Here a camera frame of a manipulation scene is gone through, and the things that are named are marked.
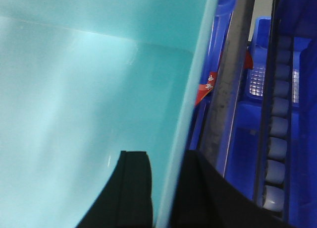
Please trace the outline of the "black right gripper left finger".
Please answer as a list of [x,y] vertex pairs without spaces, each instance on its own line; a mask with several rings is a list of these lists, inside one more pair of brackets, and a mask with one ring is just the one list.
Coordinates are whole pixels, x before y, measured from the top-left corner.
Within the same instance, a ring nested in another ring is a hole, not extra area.
[[145,151],[122,151],[107,184],[80,228],[151,228],[152,171]]

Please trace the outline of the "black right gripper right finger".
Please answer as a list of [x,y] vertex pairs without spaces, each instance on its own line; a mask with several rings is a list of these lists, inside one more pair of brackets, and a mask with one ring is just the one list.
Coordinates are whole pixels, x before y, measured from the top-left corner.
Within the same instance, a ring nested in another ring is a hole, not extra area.
[[288,228],[243,196],[199,152],[184,154],[172,228]]

